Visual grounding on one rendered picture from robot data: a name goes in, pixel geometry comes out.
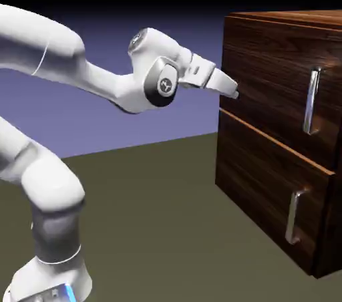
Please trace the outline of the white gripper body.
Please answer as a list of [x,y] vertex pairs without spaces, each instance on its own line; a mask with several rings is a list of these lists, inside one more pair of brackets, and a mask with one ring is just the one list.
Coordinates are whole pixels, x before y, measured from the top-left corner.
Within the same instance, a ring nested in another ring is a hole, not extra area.
[[204,87],[231,99],[237,99],[239,95],[238,83],[218,68],[213,70]]

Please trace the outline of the small dark wood cabinet door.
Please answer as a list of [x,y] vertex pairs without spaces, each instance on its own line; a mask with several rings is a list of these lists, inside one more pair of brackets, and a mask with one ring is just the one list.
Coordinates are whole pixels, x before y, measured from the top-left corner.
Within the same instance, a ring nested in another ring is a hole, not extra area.
[[[342,269],[341,223],[333,215],[335,173],[287,150],[239,119],[219,113],[216,185],[304,272]],[[296,217],[300,241],[285,239],[291,194],[304,188]]]

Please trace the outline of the large dark wood cabinet door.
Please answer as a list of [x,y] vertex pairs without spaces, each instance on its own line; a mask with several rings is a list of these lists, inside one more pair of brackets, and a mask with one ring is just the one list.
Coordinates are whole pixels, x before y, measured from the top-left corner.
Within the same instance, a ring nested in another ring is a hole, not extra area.
[[[312,135],[303,131],[311,70],[321,67]],[[221,102],[239,118],[328,170],[342,125],[342,29],[238,15],[224,21],[222,69],[239,97]]]

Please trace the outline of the dark wood cabinet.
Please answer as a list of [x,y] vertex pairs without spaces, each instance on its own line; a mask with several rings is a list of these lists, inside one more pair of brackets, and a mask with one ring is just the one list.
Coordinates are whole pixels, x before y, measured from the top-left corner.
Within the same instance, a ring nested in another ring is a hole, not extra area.
[[234,12],[216,185],[308,275],[342,271],[342,9]]

